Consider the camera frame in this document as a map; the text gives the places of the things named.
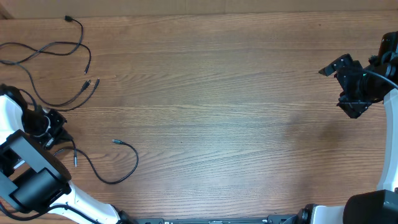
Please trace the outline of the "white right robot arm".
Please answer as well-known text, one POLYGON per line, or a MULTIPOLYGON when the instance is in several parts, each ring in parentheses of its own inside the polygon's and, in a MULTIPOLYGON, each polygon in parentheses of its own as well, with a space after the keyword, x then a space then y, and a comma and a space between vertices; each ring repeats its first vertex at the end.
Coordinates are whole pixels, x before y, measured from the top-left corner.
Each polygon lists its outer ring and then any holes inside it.
POLYGON ((340 107, 350 118, 360 117, 371 105, 382 102, 386 112, 386 148, 376 190, 354 195, 345 205, 308 204, 296 215, 278 223, 397 223, 397 33, 383 35, 379 53, 362 65, 344 54, 319 73, 333 75, 342 92, 340 107))

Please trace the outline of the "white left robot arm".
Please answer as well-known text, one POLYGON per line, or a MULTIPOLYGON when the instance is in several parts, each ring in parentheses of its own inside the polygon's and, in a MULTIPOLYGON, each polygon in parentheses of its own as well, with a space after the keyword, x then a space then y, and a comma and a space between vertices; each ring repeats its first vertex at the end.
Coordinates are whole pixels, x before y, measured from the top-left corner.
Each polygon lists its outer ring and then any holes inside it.
POLYGON ((101 203, 72 182, 68 169, 51 153, 71 136, 65 118, 56 110, 28 108, 20 89, 1 85, 1 198, 9 218, 29 221, 46 213, 77 223, 135 223, 126 212, 101 203))

